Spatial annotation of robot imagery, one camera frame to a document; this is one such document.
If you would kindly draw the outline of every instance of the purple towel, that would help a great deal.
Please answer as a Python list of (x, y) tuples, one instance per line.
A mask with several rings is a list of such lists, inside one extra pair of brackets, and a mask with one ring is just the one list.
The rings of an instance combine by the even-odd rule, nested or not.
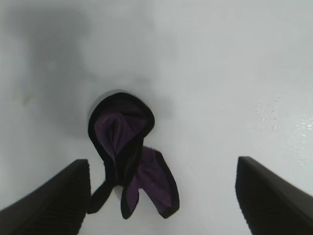
[(163, 218), (168, 218), (179, 209), (179, 194), (170, 169), (160, 152), (147, 147), (142, 149), (142, 157), (133, 180), (123, 189), (123, 214), (131, 215), (134, 212), (140, 188), (146, 192)]
[(134, 212), (139, 188), (164, 218), (178, 210), (177, 186), (161, 153), (142, 146), (154, 123), (151, 110), (130, 94), (111, 95), (95, 108), (88, 132), (104, 162), (106, 180), (91, 197), (88, 213), (99, 211), (116, 185), (124, 187), (124, 218)]

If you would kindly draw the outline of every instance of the black object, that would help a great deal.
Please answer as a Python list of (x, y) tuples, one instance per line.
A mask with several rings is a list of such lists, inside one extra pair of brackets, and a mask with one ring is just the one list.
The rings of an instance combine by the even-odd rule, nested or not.
[(313, 198), (250, 157), (238, 159), (236, 194), (252, 234), (313, 234)]
[(25, 198), (0, 211), (1, 235), (76, 235), (90, 201), (87, 160), (76, 160)]

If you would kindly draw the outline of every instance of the white surface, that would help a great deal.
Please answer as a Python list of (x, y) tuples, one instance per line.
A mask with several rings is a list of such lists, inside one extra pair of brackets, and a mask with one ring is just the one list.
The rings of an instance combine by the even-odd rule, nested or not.
[(241, 155), (313, 195), (312, 1), (48, 2), (0, 1), (0, 208), (78, 158), (93, 190), (102, 182), (86, 116), (112, 89), (153, 110), (146, 145), (163, 152), (181, 208), (164, 220), (142, 192), (125, 221), (113, 193), (81, 235), (248, 235)]

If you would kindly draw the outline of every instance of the white wall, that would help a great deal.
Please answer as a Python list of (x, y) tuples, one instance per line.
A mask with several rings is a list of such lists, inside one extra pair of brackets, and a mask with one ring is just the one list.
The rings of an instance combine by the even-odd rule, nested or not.
[(0, 0), (0, 208), (78, 158), (102, 182), (86, 116), (112, 89), (152, 108), (146, 144), (181, 208), (164, 220), (142, 192), (123, 220), (113, 193), (81, 235), (248, 235), (241, 155), (313, 195), (312, 12), (309, 0)]

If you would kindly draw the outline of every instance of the black trim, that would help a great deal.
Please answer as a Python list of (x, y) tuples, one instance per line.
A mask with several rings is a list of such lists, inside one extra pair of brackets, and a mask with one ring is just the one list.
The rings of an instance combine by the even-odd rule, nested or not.
[[(151, 112), (151, 110), (148, 108), (148, 106), (146, 106), (140, 99), (138, 99), (137, 97), (128, 94), (128, 93), (116, 93), (113, 94), (107, 98), (105, 98), (104, 100), (102, 100), (97, 107), (94, 109), (94, 111), (92, 112), (90, 119), (89, 119), (89, 124), (88, 124), (88, 135), (89, 138), (91, 140), (91, 142), (93, 143), (93, 145), (95, 146), (98, 154), (100, 155), (101, 159), (103, 160), (104, 166), (105, 166), (105, 172), (106, 172), (106, 181), (109, 181), (111, 185), (116, 186), (119, 184), (119, 182), (116, 181), (115, 178), (115, 168), (114, 168), (114, 164), (112, 159), (110, 158), (110, 156), (108, 155), (108, 153), (105, 151), (105, 149), (102, 147), (102, 145), (99, 143), (99, 141), (97, 140), (97, 136), (94, 130), (94, 125), (96, 123), (96, 121), (98, 120), (99, 116), (103, 113), (103, 111), (114, 101), (117, 100), (127, 100), (132, 102), (133, 104), (135, 104), (139, 109), (142, 110), (142, 112), (146, 115), (148, 123), (147, 125), (143, 128), (143, 130), (138, 133), (136, 135), (136, 137), (134, 137), (124, 148), (123, 150), (119, 153), (119, 155), (116, 158), (119, 158), (119, 156), (122, 156), (123, 153), (125, 153), (125, 151), (127, 151), (127, 149), (132, 149), (136, 146), (142, 146), (143, 143), (143, 139), (151, 132), (151, 130), (153, 129), (154, 125), (155, 125), (155, 118), (153, 113)], [(126, 181), (123, 182), (123, 186), (124, 187), (128, 187), (129, 183), (131, 182), (131, 180), (133, 179), (138, 165), (139, 165), (139, 161), (141, 158), (141, 151), (138, 151), (137, 156), (135, 158), (135, 161), (133, 163), (133, 165), (130, 167), (129, 171), (127, 172), (127, 175), (125, 176)], [(100, 209), (102, 207), (102, 205), (98, 204), (97, 207), (98, 209)]]
[(177, 189), (177, 185), (175, 182), (175, 179), (168, 168), (163, 155), (159, 152), (156, 151), (156, 160), (159, 163), (160, 167), (162, 168), (163, 172), (165, 173), (167, 182), (169, 183), (170, 186), (170, 191), (171, 191), (171, 198), (172, 198), (172, 206), (166, 209), (163, 213), (160, 213), (160, 215), (166, 219), (173, 215), (176, 211), (179, 209), (179, 193)]
[(138, 201), (139, 201), (139, 192), (138, 192), (138, 198), (135, 204), (135, 207), (133, 209), (133, 211), (131, 211), (128, 207), (128, 202), (127, 202), (127, 188), (124, 188), (123, 193), (122, 193), (122, 199), (121, 199), (121, 212), (122, 212), (122, 216), (124, 219), (128, 219), (129, 217), (132, 216), (133, 212), (135, 211), (135, 208), (137, 207)]

